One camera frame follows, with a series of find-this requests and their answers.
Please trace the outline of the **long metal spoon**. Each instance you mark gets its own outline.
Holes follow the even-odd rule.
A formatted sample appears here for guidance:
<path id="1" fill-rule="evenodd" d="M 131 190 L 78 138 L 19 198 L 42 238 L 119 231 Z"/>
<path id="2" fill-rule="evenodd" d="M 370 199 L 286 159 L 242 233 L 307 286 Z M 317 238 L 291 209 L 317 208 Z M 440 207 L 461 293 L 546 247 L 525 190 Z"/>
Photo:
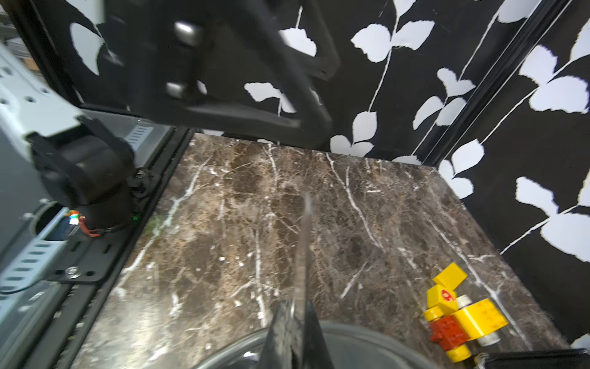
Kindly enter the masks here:
<path id="1" fill-rule="evenodd" d="M 291 318 L 293 321 L 291 350 L 294 368 L 304 367 L 304 338 L 306 306 L 309 284 L 309 253 L 313 220 L 313 201 L 309 192 L 304 193 L 304 213 L 301 218 L 299 239 L 295 252 L 293 300 Z"/>

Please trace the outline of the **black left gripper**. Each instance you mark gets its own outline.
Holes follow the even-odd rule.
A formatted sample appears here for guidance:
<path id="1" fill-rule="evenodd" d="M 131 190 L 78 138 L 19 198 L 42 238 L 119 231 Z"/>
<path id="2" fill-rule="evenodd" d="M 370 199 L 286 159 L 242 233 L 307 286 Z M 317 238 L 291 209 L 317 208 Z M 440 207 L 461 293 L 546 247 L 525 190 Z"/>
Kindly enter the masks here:
<path id="1" fill-rule="evenodd" d="M 322 145 L 332 121 L 314 97 L 301 61 L 282 40 L 270 9 L 240 1 L 107 1 L 107 40 L 120 70 L 109 78 L 132 112 L 152 121 L 289 145 Z M 298 119 L 220 100 L 198 88 L 217 29 L 227 23 L 272 72 Z"/>

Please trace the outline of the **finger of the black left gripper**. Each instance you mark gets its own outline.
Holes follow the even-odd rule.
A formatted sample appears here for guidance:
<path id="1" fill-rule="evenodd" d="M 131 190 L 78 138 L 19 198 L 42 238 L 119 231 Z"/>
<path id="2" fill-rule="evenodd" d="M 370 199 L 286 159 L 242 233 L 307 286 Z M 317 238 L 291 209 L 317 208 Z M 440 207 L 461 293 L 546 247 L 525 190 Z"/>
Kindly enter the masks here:
<path id="1" fill-rule="evenodd" d="M 297 1 L 296 26 L 279 34 L 289 55 L 315 78 L 328 81 L 340 67 L 340 57 L 317 1 Z"/>

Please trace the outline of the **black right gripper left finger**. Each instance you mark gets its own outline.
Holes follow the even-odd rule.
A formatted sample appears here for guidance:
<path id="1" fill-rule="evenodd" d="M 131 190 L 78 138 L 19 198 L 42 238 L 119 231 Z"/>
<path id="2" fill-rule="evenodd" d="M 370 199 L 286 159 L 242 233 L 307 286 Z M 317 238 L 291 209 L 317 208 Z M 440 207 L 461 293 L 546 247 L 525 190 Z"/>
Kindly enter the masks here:
<path id="1" fill-rule="evenodd" d="M 268 328 L 258 368 L 293 368 L 292 301 L 281 301 Z"/>

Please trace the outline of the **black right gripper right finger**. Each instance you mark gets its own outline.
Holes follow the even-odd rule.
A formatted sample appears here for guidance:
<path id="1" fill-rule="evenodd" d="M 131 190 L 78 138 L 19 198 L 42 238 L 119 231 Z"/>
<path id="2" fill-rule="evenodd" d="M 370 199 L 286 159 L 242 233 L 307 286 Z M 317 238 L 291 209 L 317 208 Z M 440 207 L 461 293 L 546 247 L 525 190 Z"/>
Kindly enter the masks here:
<path id="1" fill-rule="evenodd" d="M 303 342 L 299 363 L 300 368 L 334 368 L 324 333 L 313 304 L 307 302 L 303 319 Z"/>

